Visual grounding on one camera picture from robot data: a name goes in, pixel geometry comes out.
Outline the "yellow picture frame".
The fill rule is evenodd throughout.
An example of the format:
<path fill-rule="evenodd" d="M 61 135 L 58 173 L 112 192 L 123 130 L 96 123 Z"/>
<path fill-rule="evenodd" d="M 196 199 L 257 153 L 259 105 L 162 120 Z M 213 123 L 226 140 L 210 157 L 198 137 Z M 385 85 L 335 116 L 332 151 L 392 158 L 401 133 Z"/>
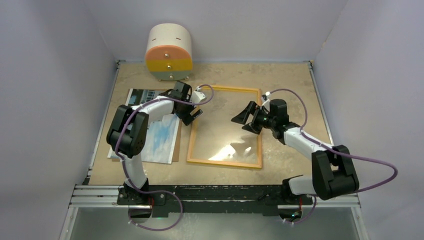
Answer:
<path fill-rule="evenodd" d="M 250 102 L 261 103 L 259 88 L 213 85 L 213 99 L 191 127 L 187 162 L 234 168 L 263 167 L 262 134 L 232 122 Z"/>

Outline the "glossy building photo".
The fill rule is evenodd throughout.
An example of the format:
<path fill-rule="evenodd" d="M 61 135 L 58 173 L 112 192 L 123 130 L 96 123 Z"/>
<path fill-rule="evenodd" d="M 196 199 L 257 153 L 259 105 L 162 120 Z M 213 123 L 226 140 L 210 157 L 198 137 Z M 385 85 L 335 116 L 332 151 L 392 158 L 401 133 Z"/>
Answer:
<path fill-rule="evenodd" d="M 131 88 L 125 104 L 127 106 L 143 104 L 153 100 L 162 92 L 162 90 L 156 89 Z M 176 155 L 174 150 L 179 126 L 180 120 L 174 114 L 168 114 L 152 121 L 147 129 L 146 143 L 140 153 L 141 159 L 144 162 L 171 164 Z"/>

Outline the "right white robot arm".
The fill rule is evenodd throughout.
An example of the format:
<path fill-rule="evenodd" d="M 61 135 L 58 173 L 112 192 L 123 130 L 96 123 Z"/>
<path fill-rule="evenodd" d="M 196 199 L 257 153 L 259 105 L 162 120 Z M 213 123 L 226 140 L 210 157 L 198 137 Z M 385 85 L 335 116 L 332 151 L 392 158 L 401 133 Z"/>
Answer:
<path fill-rule="evenodd" d="M 273 99 L 268 108 L 250 101 L 231 121 L 257 135 L 262 129 L 269 129 L 276 140 L 310 160 L 311 175 L 299 175 L 282 181 L 280 196 L 284 202 L 292 204 L 300 195 L 328 200 L 359 189 L 360 183 L 349 149 L 344 145 L 332 146 L 320 142 L 305 133 L 300 125 L 290 121 L 285 100 Z"/>

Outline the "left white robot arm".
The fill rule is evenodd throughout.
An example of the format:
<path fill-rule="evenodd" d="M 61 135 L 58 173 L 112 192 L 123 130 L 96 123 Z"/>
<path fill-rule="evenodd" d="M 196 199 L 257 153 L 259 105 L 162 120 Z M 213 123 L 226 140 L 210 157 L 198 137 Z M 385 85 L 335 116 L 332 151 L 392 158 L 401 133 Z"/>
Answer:
<path fill-rule="evenodd" d="M 197 106 L 208 103 L 213 95 L 206 96 L 202 86 L 177 81 L 152 100 L 134 106 L 120 105 L 109 127 L 106 142 L 120 158 L 125 175 L 123 188 L 138 205 L 146 203 L 149 194 L 148 178 L 143 169 L 141 152 L 146 145 L 149 125 L 160 118 L 173 114 L 188 126 L 203 112 L 194 111 Z"/>

